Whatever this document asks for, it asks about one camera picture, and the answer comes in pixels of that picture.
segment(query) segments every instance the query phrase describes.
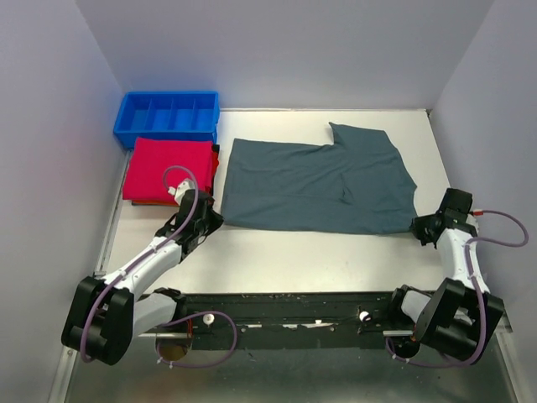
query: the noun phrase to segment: gray wall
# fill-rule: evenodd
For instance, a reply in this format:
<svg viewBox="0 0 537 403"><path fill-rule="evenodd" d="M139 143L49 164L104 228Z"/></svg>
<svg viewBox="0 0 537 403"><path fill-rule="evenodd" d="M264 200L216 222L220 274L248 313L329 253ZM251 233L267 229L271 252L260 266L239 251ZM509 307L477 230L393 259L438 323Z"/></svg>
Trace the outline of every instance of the gray wall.
<svg viewBox="0 0 537 403"><path fill-rule="evenodd" d="M47 401L123 153L122 91L71 0L0 12L0 395Z"/></svg>
<svg viewBox="0 0 537 403"><path fill-rule="evenodd" d="M537 378L537 2L497 0L443 91L432 124L451 184L477 205L511 212L530 245L482 245L480 263L514 328L519 359ZM482 233L521 239L516 226L484 217ZM532 384L537 398L537 384Z"/></svg>
<svg viewBox="0 0 537 403"><path fill-rule="evenodd" d="M123 89L433 107L493 0L76 0Z"/></svg>

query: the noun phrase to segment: white tabletop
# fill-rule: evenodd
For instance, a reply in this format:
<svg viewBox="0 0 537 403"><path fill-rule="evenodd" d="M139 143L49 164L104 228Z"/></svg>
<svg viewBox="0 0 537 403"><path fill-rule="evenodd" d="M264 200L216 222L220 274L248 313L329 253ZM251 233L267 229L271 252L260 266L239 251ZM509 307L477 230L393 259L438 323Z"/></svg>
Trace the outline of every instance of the white tabletop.
<svg viewBox="0 0 537 403"><path fill-rule="evenodd" d="M233 139L331 144L328 122L386 131L418 186L419 215L434 212L449 186L424 111L227 111L218 124L220 210ZM107 271L145 248L175 212L172 207L121 204ZM435 290L443 279L440 256L411 234L392 236L261 231L223 226L148 290L185 293L391 291L402 284Z"/></svg>

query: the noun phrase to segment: red folded towel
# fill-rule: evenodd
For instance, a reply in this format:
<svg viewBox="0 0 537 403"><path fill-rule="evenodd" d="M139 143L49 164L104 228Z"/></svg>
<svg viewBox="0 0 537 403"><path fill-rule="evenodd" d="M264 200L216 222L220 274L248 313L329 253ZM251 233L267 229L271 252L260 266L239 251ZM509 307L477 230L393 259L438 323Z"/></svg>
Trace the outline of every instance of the red folded towel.
<svg viewBox="0 0 537 403"><path fill-rule="evenodd" d="M162 182L164 171L171 165L182 165L191 170L200 190L211 192L212 178L218 166L212 142L138 138L123 185L123 200L175 206L174 198ZM188 177L182 170L172 170L166 180L169 186L177 187Z"/></svg>

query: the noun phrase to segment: gray t-shirt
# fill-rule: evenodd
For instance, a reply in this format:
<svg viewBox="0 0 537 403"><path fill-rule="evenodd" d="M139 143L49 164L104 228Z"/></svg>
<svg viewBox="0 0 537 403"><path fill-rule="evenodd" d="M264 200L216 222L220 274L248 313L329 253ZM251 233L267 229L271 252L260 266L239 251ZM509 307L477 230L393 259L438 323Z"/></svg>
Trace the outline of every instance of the gray t-shirt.
<svg viewBox="0 0 537 403"><path fill-rule="evenodd" d="M386 133L330 125L333 145L235 139L225 222L284 231L409 231L416 185Z"/></svg>

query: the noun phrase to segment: purple cable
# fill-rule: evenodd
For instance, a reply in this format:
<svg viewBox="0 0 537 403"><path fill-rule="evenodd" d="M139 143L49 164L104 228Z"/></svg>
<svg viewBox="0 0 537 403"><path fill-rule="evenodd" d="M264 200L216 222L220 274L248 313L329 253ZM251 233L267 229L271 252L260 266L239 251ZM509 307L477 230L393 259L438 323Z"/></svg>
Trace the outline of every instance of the purple cable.
<svg viewBox="0 0 537 403"><path fill-rule="evenodd" d="M171 170L183 170L184 172L186 172L188 174L188 176L192 179L192 181L194 182L194 203L192 203L192 208L190 209L188 215L186 216L186 219L183 221L183 223L179 226L179 228L177 228L177 231L175 231L174 233L172 233L169 237L167 237L167 239L165 239L164 241L162 241L161 243L159 243L155 249L150 249L148 250L147 252L145 252L144 254L141 254L136 260L134 260L126 269L125 269L125 275L128 275L131 271L133 271L140 263L142 263L144 260L146 260L146 258L148 258L150 255L152 255L153 253L155 253L157 250L161 249L163 246L165 246L170 240L172 240L174 237L176 237L181 231L183 231L183 229L185 229L186 227L186 224L188 224L188 222L190 221L190 219L192 218L192 216L194 215L194 211L196 210L196 206L197 206L197 203L198 203L198 193L199 193L199 188L198 188L198 182L196 181L196 177L194 176L194 174L192 173L191 170L189 170L188 168L185 168L184 166L181 166L181 165L172 165L170 167L168 167L164 173L163 173L163 181L165 183L165 180L166 180L166 176L168 175L168 173L171 171ZM80 352L81 352L81 359L83 362L85 363L90 363L91 361L93 361L93 359L91 357L89 357L87 354L86 354L86 344L87 344L87 338L88 338L88 335L89 335L89 332L90 332L90 327L91 327L91 322L93 321L93 318L95 317L95 314L97 312L97 310L99 309L99 306L101 305L102 301L104 300L105 296L107 296L108 292L110 292L110 290L117 284L119 283L120 281L122 280L122 276L119 275L118 277L116 277L109 285L107 285L105 287L105 289L101 292L101 294L99 294L99 296L97 297L97 299L95 300L95 302L93 303L93 306L91 307L90 309L90 312L87 316L87 319L86 319L86 324L84 325L84 329L82 330L82 337L81 337L81 348L80 348Z"/></svg>
<svg viewBox="0 0 537 403"><path fill-rule="evenodd" d="M391 340L391 338L386 338L386 350L388 350L389 354L392 356L393 359L396 359L397 361L402 362L402 363L415 365L417 367L442 369L442 368L452 368L452 367L466 367L475 363L481 356L482 351L485 348L485 342L487 338L487 314L485 312L485 300L483 298L483 293L481 291L481 288L479 287L479 283L477 282L476 278L473 277L475 270L473 268L472 257L470 255L470 246L472 245L472 243L475 243L475 242L489 242L489 243L495 243L496 245L507 246L510 248L522 248L529 241L528 230L517 218L513 217L512 215L507 214L506 212L499 212L496 210L482 210L482 213L497 214L499 216L504 216L514 221L524 233L524 240L521 243L512 243L512 242L498 241L497 239L486 238L486 237L475 237L475 238L468 239L468 241L464 245L464 257L468 265L468 275L470 276L474 289L476 290L477 304L479 305L479 340L477 342L476 350L468 359L465 359L464 361L456 361L450 357L443 356L442 358L446 359L446 362L443 364L421 363L421 362L416 362L416 361L410 361L408 359L403 359L402 357L399 357L398 355L396 355L394 352L395 350L394 342Z"/></svg>
<svg viewBox="0 0 537 403"><path fill-rule="evenodd" d="M180 363L180 362L177 362L177 361L168 361L166 359L163 359L162 358L162 353L160 352L160 343L159 343L159 344L157 344L157 354L159 355L159 362L163 362L163 363L166 363L168 365L178 367L178 368L201 369L201 368L214 367L215 365L221 364L224 361L226 361L227 359L229 359L231 357L231 355L233 354L233 350L235 350L235 346L237 345L237 327L235 326L235 323L233 322L233 320L228 315L226 315L224 312L219 312L219 311L198 312L198 313L194 313L192 315L189 315L187 317L182 317L181 319L178 319L176 321L168 322L168 323L166 323L165 325L162 325L162 326L163 327L175 326L175 325L178 325L180 323L186 322L186 321L188 321L190 319L194 319L195 317L203 317L204 315L209 315L209 314L224 317L232 325L233 343L232 343L232 346L229 348L229 350L227 350L226 354L224 354L220 359L217 359L216 361L213 361L211 363L207 363L207 364L186 364L186 363Z"/></svg>

